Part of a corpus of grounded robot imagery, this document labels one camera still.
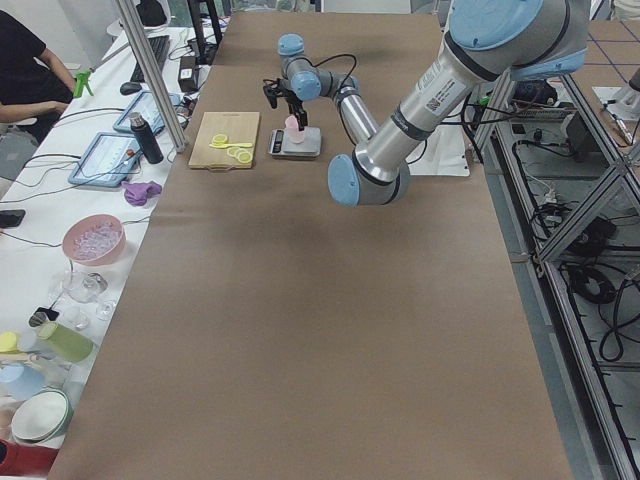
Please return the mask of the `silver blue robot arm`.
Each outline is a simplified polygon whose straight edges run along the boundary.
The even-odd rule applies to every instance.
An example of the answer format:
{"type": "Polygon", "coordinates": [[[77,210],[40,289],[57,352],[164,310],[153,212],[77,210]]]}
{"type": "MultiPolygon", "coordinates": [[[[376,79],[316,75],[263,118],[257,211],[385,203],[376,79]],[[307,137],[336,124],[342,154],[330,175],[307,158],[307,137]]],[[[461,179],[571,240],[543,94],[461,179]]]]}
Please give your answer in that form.
{"type": "Polygon", "coordinates": [[[357,145],[369,140],[379,125],[361,97],[360,83],[354,76],[358,64],[351,53],[340,53],[313,63],[305,53],[303,38],[295,33],[282,35],[277,41],[281,59],[281,76],[271,83],[273,108],[283,98],[300,127],[307,127],[305,102],[330,99],[350,141],[357,145]]]}
{"type": "Polygon", "coordinates": [[[437,59],[369,139],[328,168],[332,198],[346,206],[385,205],[409,185],[407,157],[481,83],[509,73],[541,80],[582,67],[587,1],[455,1],[437,59]]]}

